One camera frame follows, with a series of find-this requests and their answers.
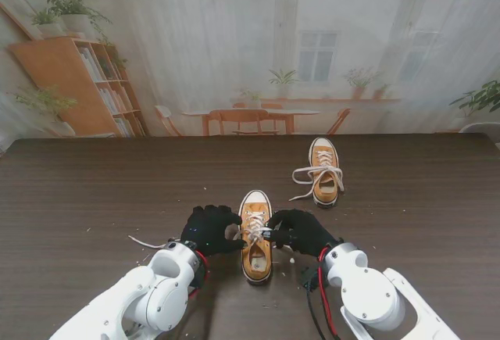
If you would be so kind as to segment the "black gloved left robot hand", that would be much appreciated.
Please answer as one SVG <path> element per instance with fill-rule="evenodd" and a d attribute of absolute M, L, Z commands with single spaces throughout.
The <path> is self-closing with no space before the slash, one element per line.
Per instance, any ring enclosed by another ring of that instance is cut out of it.
<path fill-rule="evenodd" d="M 241 224 L 241 218 L 228 206 L 196 206 L 180 234 L 180 241 L 195 243 L 196 250 L 203 256 L 239 251 L 247 246 L 246 242 L 226 238 L 226 229 Z"/>

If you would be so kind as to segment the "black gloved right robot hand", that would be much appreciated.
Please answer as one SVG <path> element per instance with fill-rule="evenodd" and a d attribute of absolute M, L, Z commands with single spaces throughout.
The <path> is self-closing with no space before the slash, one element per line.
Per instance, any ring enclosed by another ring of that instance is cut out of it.
<path fill-rule="evenodd" d="M 342 238 L 336 239 L 313 214 L 300 209 L 276 211 L 267 227 L 269 230 L 262 236 L 277 248 L 286 245 L 294 252 L 317 258 L 324 249 L 330 250 L 344 242 Z"/>

